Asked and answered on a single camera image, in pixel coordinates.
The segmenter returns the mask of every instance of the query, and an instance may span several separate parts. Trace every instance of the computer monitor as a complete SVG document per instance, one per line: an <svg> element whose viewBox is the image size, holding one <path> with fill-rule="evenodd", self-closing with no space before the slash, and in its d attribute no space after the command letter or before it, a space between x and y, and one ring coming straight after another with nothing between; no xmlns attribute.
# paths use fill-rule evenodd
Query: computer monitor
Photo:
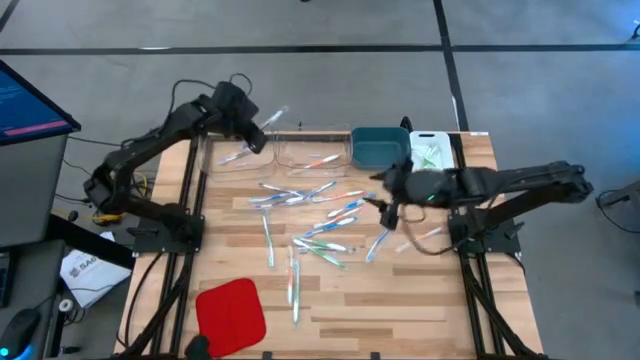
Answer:
<svg viewBox="0 0 640 360"><path fill-rule="evenodd" d="M71 115L0 60L0 146L79 130Z"/></svg>

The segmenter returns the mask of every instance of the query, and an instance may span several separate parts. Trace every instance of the toothbrush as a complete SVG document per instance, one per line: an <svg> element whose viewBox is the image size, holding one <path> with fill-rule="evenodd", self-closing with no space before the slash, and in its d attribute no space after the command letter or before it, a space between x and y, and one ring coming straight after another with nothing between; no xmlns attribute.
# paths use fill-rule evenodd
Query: toothbrush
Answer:
<svg viewBox="0 0 640 360"><path fill-rule="evenodd" d="M289 306L293 306L293 248L291 245L287 246L289 249L289 276L287 281L287 302Z"/></svg>
<svg viewBox="0 0 640 360"><path fill-rule="evenodd" d="M351 215L351 214L355 214L355 213L357 213L358 211L360 211L360 209L362 209L362 208L361 208L361 207L357 207L357 208L355 208L355 209L353 209L353 210L349 210L349 211L347 211L346 213L344 213L344 214L342 214L342 215L338 215L338 216L334 217L333 219L331 219L331 220L329 220L329 221L327 221L327 222L323 222L323 223L320 223L320 224L314 224L314 225L313 225L313 228L314 228L314 229L317 229L317 228L321 228L321 227L323 227L323 226L327 226L327 225L329 225L329 224L333 224L333 223L334 223L334 222L336 222L336 221L340 221L340 220L342 220L342 219L344 219L344 218L349 217L349 215Z"/></svg>
<svg viewBox="0 0 640 360"><path fill-rule="evenodd" d="M321 203L321 202L326 202L326 201L343 199L343 198L350 197L350 196L358 196L358 195L362 195L362 194L364 194L364 191L362 191L362 190L349 191L349 192L346 192L346 193L340 194L340 195L329 196L329 197L326 197L326 198L313 199L312 201L314 203Z"/></svg>
<svg viewBox="0 0 640 360"><path fill-rule="evenodd" d="M307 239L307 238L303 238L303 237L296 237L296 239L309 244L309 246L311 246L313 248L316 248L316 247L326 248L326 249L329 249L329 250L339 251L339 252L346 252L346 253L354 253L354 252L356 252L356 248L355 247L348 248L346 246L342 246L340 244L331 243L331 242L328 242L328 241L313 240L313 239Z"/></svg>
<svg viewBox="0 0 640 360"><path fill-rule="evenodd" d="M375 196L376 196L376 193L373 193L373 192L372 192L372 193L369 193L369 194L367 195L367 197L375 197ZM342 214L343 212L345 212L345 211L349 211L349 210L352 210L352 209L355 209L355 208L357 208L358 206L361 206L362 204L364 204L364 200L363 200L363 199L358 199L358 200L356 200L356 201L353 201L353 202L348 203L348 204L347 204L347 205L345 205L342 209L338 209L338 210L334 210L334 211L330 212L330 213L327 215L327 217L328 217L328 218L336 217L336 216L338 216L338 215Z"/></svg>
<svg viewBox="0 0 640 360"><path fill-rule="evenodd" d="M283 206L296 205L296 204L298 204L300 202L303 202L304 200L305 200L304 196L298 196L298 197L290 198L290 199L287 199L287 200L276 201L276 202L271 203L271 204L254 205L253 208L257 209L257 210L266 210L266 209L271 209L271 208L274 208L274 207L280 206L280 205L283 205Z"/></svg>
<svg viewBox="0 0 640 360"><path fill-rule="evenodd" d="M229 156L225 156L225 157L220 158L220 160L218 160L218 164L219 165L224 165L224 164L230 163L233 160L240 159L241 157L244 157L244 156L249 155L249 154L251 154L251 150L249 148L242 149L242 150L240 150L238 152L235 152L235 153L233 153L233 154L231 154Z"/></svg>
<svg viewBox="0 0 640 360"><path fill-rule="evenodd" d="M306 198L312 198L312 197L318 195L319 193L327 190L328 188L335 186L337 183L338 183L337 181L332 181L330 183L324 184L324 185L320 186L319 188L317 188L315 190L312 190L305 197Z"/></svg>
<svg viewBox="0 0 640 360"><path fill-rule="evenodd" d="M276 111L275 114L271 115L271 117L267 121L263 122L262 125L260 125L260 130L264 130L267 126L272 125L273 123L278 121L282 114L286 113L287 111L289 111L288 106L285 105L281 107L280 110Z"/></svg>
<svg viewBox="0 0 640 360"><path fill-rule="evenodd" d="M378 236L378 238L373 243L373 245L371 245L371 249L369 249L369 252L367 253L367 257L365 259L365 262L372 262L373 259L375 259L376 254L378 253L378 250L380 248L380 245L382 245L382 240L384 240L384 238L386 238L387 235L389 235L389 233L390 233L390 231L388 229L385 229L382 232L382 234L380 234L380 236Z"/></svg>
<svg viewBox="0 0 640 360"><path fill-rule="evenodd" d="M273 241L271 241L271 235L269 235L269 224L266 212L262 215L262 225L264 226L264 236L267 241L267 251L269 254L268 266L273 269L276 266L276 263L273 255Z"/></svg>
<svg viewBox="0 0 640 360"><path fill-rule="evenodd" d="M280 194L275 194L275 195L266 196L266 197L249 198L249 202L258 203L258 202L265 202L265 201L273 201L273 200L278 200L278 199L282 199L290 196L293 196L293 194L286 192L286 193L280 193Z"/></svg>
<svg viewBox="0 0 640 360"><path fill-rule="evenodd" d="M416 241L424 240L424 239L428 239L428 238L432 237L433 235L437 235L437 234L439 234L439 233L441 233L441 232L442 232L442 227L435 228L435 229L433 229L433 230L429 231L428 233L426 233L426 234L424 234L424 235L422 235L422 236L417 237L417 238L416 238ZM411 247L411 245L412 245L412 244L411 244L411 241L407 241L406 243L404 243L404 244L402 244L402 245L398 246L398 247L396 248L396 252L399 254L399 253L401 253L401 252L403 252L403 251L407 250L409 247Z"/></svg>
<svg viewBox="0 0 640 360"><path fill-rule="evenodd" d="M294 239L293 242L298 246L302 246L302 247L305 247L305 248L309 249L309 251L311 251L312 253L314 253L314 254L320 256L321 258L327 260L328 262L332 263L333 265L335 265L335 266L337 266L337 267L339 267L341 269L345 269L345 270L347 269L347 266L345 264L343 264L342 261L340 261L340 260L338 260L338 259L336 259L336 258L334 258L332 256L329 256L329 255L325 254L324 251L315 249L315 248L307 245L304 241L300 241L298 239Z"/></svg>
<svg viewBox="0 0 640 360"><path fill-rule="evenodd" d="M339 252L339 251L335 251L333 249L327 249L324 246L311 246L311 247L316 249L316 250ZM309 251L310 251L308 248L302 247L302 246L296 246L296 250L298 250L298 253L301 254L301 255L308 254Z"/></svg>
<svg viewBox="0 0 640 360"><path fill-rule="evenodd" d="M337 229L337 228L341 228L343 226L347 226L349 224L353 224L356 221L358 221L357 217L350 217L350 218L342 219L342 220L338 221L335 224L329 224L329 225L323 226L323 227L321 227L319 229L307 231L306 233L304 233L304 237L309 238L309 237L312 237L314 235L321 234L323 232L331 231L331 230L334 230L334 229Z"/></svg>
<svg viewBox="0 0 640 360"><path fill-rule="evenodd" d="M285 189L285 188L281 188L279 186L263 183L262 181L260 181L258 183L258 185L263 187L263 188L265 188L265 189L269 189L269 190L274 190L274 191L279 191L279 192L288 192L288 193L294 194L296 196L303 196L302 191Z"/></svg>
<svg viewBox="0 0 640 360"><path fill-rule="evenodd" d="M300 322L300 261L293 261L293 325Z"/></svg>
<svg viewBox="0 0 640 360"><path fill-rule="evenodd" d="M339 157L340 157L340 155L327 156L324 159L321 159L321 160L318 160L318 161L314 161L309 165L305 165L305 166L301 167L300 169L294 169L293 171L291 171L291 173L292 174L298 174L298 173L303 172L304 170L311 169L311 168L320 166L322 164L326 164L326 163L332 162L332 161L336 160Z"/></svg>

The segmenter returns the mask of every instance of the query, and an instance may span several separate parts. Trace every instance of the white container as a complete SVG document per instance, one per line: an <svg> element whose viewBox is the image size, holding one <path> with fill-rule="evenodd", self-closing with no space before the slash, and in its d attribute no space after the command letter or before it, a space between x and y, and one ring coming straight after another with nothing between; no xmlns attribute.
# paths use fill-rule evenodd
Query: white container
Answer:
<svg viewBox="0 0 640 360"><path fill-rule="evenodd" d="M442 170L454 168L449 134L441 131L412 131L411 161L413 171L422 169Z"/></svg>

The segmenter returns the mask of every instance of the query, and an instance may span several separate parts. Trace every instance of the wire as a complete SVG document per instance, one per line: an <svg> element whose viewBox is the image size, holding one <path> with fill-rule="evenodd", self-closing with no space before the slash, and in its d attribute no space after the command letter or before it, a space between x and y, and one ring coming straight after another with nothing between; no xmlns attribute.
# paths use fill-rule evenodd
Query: wire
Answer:
<svg viewBox="0 0 640 360"><path fill-rule="evenodd" d="M74 164L68 162L65 158L62 158L62 162L65 163L68 167L72 167L74 169L78 169L78 170L84 171L85 174L91 176L91 173L89 171L87 171L85 168L83 168L82 166L74 165Z"/></svg>
<svg viewBox="0 0 640 360"><path fill-rule="evenodd" d="M102 290L104 290L104 289L109 289L109 288L112 288L112 287L114 287L114 286L116 286L116 285L118 285L118 284L105 285L105 286L103 286L103 287L101 287L101 288L99 288L99 289L89 289L89 288L71 288L71 289L69 289L69 291L92 291L92 292L100 292L100 291L102 291ZM51 294L51 295L47 296L46 298L44 298L44 300L40 301L40 302L38 303L38 305L36 305L36 306L32 307L32 309L33 309L33 310L36 310L36 309L37 309L37 308L39 308L42 304L44 304L44 303L45 303L45 302L47 302L48 300L51 300L51 299L52 299L52 298L54 298L56 295L58 295L58 293L57 293L57 292L54 292L53 294Z"/></svg>
<svg viewBox="0 0 640 360"><path fill-rule="evenodd" d="M401 216L404 217L405 216L405 207L403 206L401 209ZM402 231L404 232L404 234L407 236L407 239L411 242L411 244L413 244L413 247L416 248L416 250L418 250L419 252L425 254L425 255L430 255L430 256L437 256L437 255L442 255L446 252L449 252L453 249L457 249L460 245L462 245L463 243L465 243L468 238L464 238L461 240L458 240L457 242L455 242L454 244L447 246L445 248L442 248L438 251L431 251L429 249L426 249L425 247L423 247L422 245L420 245L420 243L416 240L415 236L413 235L413 232L411 231L411 229L409 228L409 224L410 222L407 221L403 221L402 222Z"/></svg>
<svg viewBox="0 0 640 360"><path fill-rule="evenodd" d="M417 224L425 221L427 219L427 212L424 210L424 208L420 208L420 211L422 212L422 217L420 219L407 219L403 216L402 221L408 222L409 224Z"/></svg>
<svg viewBox="0 0 640 360"><path fill-rule="evenodd" d="M85 308L80 308L80 309L73 309L71 312L66 313L64 315L64 324L63 326L69 326L72 324L79 324L82 322L82 320L84 320L85 315L87 314L87 310Z"/></svg>
<svg viewBox="0 0 640 360"><path fill-rule="evenodd" d="M251 92L253 91L253 83L251 82L251 79L249 79L249 77L243 73L235 73L231 74L231 76L229 77L229 82L233 84L233 78L236 76L244 78L249 83L249 91L247 91L247 97L249 97L249 95L251 95Z"/></svg>
<svg viewBox="0 0 640 360"><path fill-rule="evenodd" d="M514 253L505 253L508 257L510 257L516 264L518 264L518 266L520 266L520 268L522 269L522 272L527 275L527 270L524 268L524 264L522 263L522 261L520 260L520 258L518 258L518 256L516 256L516 254Z"/></svg>
<svg viewBox="0 0 640 360"><path fill-rule="evenodd" d="M91 202L91 200L89 200L89 199L77 199L77 198L72 198L72 197L69 197L69 196L60 195L58 193L56 193L55 195L59 200L66 201L66 202L75 201L75 202L80 203L81 205L85 205L85 206L91 207L91 205L89 205L89 202Z"/></svg>
<svg viewBox="0 0 640 360"><path fill-rule="evenodd" d="M127 320L124 325L124 347L125 348L129 347L129 325L131 324L131 316L133 316L133 308L135 307L136 300L138 299L138 294L140 293L140 289L142 289L142 284L144 284L144 281L147 279L147 276L149 276L151 269L156 264L156 262L160 260L161 256L162 256L162 253L158 253L158 255L156 255L156 257L153 258L153 260L151 261L147 269L144 271L144 274L142 274L142 277L140 278L140 282L136 287L136 291L133 293L133 297L131 298L131 303L129 304L129 312L127 313Z"/></svg>
<svg viewBox="0 0 640 360"><path fill-rule="evenodd" d="M602 213L602 215L605 217L605 219L607 219L610 223L612 223L615 227L617 227L618 229L624 231L624 232L628 232L630 234L640 234L640 230L631 230L631 229L627 229L626 227L618 224L617 222L613 221L613 219L611 217L609 217L609 215L607 215L607 213L604 211L604 208L602 207L602 204L600 203L600 200L602 199L602 197L604 195L610 194L612 192L616 192L618 190L605 190L603 192L601 192L597 197L596 197L596 205L598 206L598 209L600 209L600 212Z"/></svg>
<svg viewBox="0 0 640 360"><path fill-rule="evenodd" d="M100 211L96 210L93 213L93 216L88 217L91 219L91 222L100 227L109 226L111 224L117 224L122 221L122 218L125 216L125 213L117 214L117 215L100 215Z"/></svg>
<svg viewBox="0 0 640 360"><path fill-rule="evenodd" d="M122 347L127 347L127 345L124 344L124 341L122 341L122 339L120 339L120 334L118 334L118 332L116 331L116 341L118 342L118 344L122 345Z"/></svg>
<svg viewBox="0 0 640 360"><path fill-rule="evenodd" d="M169 106L169 111L167 112L167 117L164 119L164 122L162 123L162 125L155 127L151 130L149 130L146 134L137 137L137 138L129 138L126 139L124 141L122 141L122 143L120 144L121 147L125 147L127 145L129 145L130 143L134 143L134 142L138 142L138 141L143 141L143 140L147 140L150 139L156 135L158 135L165 127L165 125L167 124L167 120L169 120L169 117L171 116L171 113L173 112L173 107L175 105L176 102L176 89L178 88L178 85L182 84L182 83L187 83L187 84L200 84L202 86L206 86L210 89L215 90L216 87L206 83L204 81L201 80L192 80L192 79L180 79L178 81L176 81L173 84L173 87L171 88L171 105Z"/></svg>
<svg viewBox="0 0 640 360"><path fill-rule="evenodd" d="M640 24L638 24L636 28L633 29L633 35L631 35L631 40L635 40L638 37L640 37L640 34L638 34L638 30L640 30Z"/></svg>
<svg viewBox="0 0 640 360"><path fill-rule="evenodd" d="M106 145L106 146L115 146L115 147L120 147L119 144L116 143L110 143L110 142L106 142L106 141L98 141L98 140L89 140L89 139L82 139L82 138L77 138L75 136L68 136L69 139L71 140L76 140L76 141L82 141L82 142L86 142L86 143L90 143L90 144L98 144L98 145Z"/></svg>

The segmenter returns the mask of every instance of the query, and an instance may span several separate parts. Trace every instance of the red pad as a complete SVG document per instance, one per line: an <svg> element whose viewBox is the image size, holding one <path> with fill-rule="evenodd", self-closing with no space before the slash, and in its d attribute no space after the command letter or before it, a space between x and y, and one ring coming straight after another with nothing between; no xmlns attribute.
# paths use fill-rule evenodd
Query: red pad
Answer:
<svg viewBox="0 0 640 360"><path fill-rule="evenodd" d="M209 340L209 355L227 356L264 339L267 325L251 279L238 279L196 298L200 333Z"/></svg>

